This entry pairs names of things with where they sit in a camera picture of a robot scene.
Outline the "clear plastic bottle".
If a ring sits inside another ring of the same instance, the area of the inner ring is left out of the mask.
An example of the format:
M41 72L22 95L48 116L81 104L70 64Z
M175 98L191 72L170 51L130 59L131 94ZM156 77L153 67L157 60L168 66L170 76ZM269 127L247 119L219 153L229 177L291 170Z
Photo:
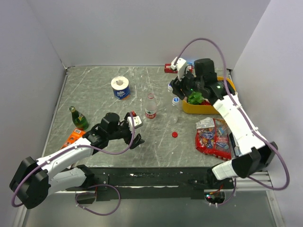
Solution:
M179 104L171 106L170 110L170 123L175 124L178 121L178 111L179 111Z

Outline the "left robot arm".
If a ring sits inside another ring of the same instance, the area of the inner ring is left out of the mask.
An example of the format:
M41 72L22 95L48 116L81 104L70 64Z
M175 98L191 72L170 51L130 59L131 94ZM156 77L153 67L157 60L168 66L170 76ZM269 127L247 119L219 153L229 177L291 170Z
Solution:
M83 190L94 184L94 176L86 166L67 168L77 161L98 152L107 153L105 148L111 140L123 139L127 147L118 155L144 143L135 129L143 121L135 112L128 112L123 120L116 113L109 112L79 139L61 150L38 159L27 157L17 168L9 187L13 191L11 205L24 205L32 209L41 204L47 196L72 187Z

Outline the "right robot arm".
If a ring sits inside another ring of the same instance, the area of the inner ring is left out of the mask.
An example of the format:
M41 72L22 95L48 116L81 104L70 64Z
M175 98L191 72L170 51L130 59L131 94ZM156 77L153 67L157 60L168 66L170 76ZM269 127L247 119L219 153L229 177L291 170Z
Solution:
M225 120L240 149L238 157L212 168L212 174L207 176L208 185L216 189L226 178L246 178L268 167L276 144L267 145L246 113L240 112L242 107L235 89L229 82L218 80L214 62L208 58L196 60L195 74L187 69L187 61L182 58L175 58L170 67L178 73L170 83L173 93L184 99L194 91L200 92Z

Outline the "capped clear bottle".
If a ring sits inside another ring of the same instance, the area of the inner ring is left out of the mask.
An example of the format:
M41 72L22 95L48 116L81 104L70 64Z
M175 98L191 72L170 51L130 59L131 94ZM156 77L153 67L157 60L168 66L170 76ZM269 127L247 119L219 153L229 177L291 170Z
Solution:
M173 90L173 88L172 88L171 84L169 83L168 84L168 91L172 91L172 90Z

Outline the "red bottle cap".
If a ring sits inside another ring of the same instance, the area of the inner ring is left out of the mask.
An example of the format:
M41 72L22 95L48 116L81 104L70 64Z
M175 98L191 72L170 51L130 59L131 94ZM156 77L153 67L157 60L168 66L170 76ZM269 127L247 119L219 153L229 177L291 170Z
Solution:
M176 138L178 136L178 133L177 132L172 132L172 137Z

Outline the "red label clear bottle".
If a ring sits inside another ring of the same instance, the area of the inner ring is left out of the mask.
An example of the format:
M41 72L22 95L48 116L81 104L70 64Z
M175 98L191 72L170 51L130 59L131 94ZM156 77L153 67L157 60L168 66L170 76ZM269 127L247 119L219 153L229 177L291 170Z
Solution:
M149 93L145 100L145 116L148 119L153 119L156 117L157 113L157 103L153 93Z

